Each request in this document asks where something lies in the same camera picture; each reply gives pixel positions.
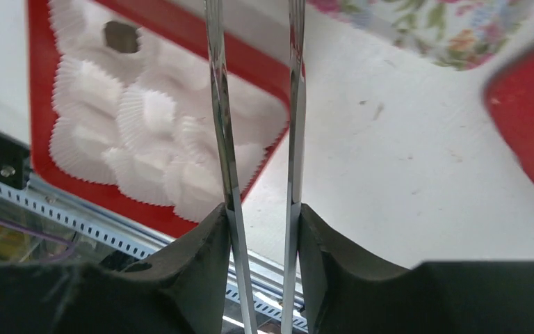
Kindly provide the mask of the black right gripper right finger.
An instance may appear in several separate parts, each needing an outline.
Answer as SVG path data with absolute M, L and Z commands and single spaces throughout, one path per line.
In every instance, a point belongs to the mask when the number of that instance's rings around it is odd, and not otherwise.
M 406 269 L 299 218 L 310 333 L 534 333 L 534 262 L 424 262 Z

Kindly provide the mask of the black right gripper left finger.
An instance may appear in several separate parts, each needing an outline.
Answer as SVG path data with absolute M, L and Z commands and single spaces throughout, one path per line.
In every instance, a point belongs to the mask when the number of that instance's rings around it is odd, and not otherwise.
M 219 333 L 230 247 L 226 209 L 218 205 L 123 271 L 0 262 L 0 333 Z

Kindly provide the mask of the silver metal tweezers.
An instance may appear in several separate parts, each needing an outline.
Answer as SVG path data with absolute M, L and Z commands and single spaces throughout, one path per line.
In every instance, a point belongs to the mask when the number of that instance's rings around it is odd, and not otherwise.
M 296 258 L 305 148 L 306 78 L 304 71 L 305 1 L 289 2 L 290 103 L 289 162 L 286 199 L 285 257 L 283 270 L 281 332 L 292 333 L 296 292 Z M 257 333 L 254 299 L 245 238 L 241 190 L 238 182 L 229 105 L 223 3 L 205 1 L 204 14 L 209 54 L 213 122 L 222 172 L 224 204 L 232 239 L 232 253 L 246 333 Z

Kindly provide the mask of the red square chocolate box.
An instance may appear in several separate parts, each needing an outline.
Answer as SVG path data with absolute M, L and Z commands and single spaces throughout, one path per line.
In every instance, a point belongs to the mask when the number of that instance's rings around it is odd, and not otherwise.
M 173 237 L 223 199 L 204 20 L 171 1 L 27 1 L 31 164 Z M 104 42 L 137 28 L 139 51 Z

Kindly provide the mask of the brown chocolate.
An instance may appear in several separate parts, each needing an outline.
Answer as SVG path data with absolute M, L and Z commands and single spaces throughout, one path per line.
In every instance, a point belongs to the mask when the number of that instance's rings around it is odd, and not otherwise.
M 140 49 L 135 26 L 109 21 L 105 24 L 103 32 L 105 45 L 112 50 L 121 54 L 135 54 Z

